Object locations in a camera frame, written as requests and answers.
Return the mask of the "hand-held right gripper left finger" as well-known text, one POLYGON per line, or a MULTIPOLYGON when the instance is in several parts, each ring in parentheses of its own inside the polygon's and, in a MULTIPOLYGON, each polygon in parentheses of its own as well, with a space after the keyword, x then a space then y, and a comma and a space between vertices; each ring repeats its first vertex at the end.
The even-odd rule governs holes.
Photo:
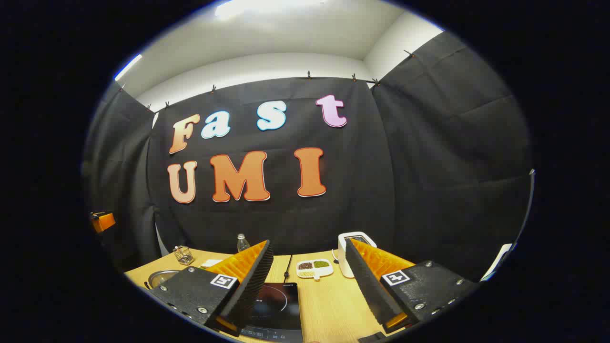
POLYGON ((251 321, 273 256, 265 240, 207 269, 187 267, 150 293, 198 325, 238 336, 251 321))

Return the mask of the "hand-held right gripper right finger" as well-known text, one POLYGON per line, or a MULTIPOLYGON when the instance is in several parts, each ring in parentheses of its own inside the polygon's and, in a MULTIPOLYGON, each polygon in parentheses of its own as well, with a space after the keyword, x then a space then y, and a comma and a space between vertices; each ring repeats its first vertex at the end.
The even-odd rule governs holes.
POLYGON ((345 257, 386 333, 433 321, 479 289, 432 260, 413 263, 353 238, 345 241, 345 257))

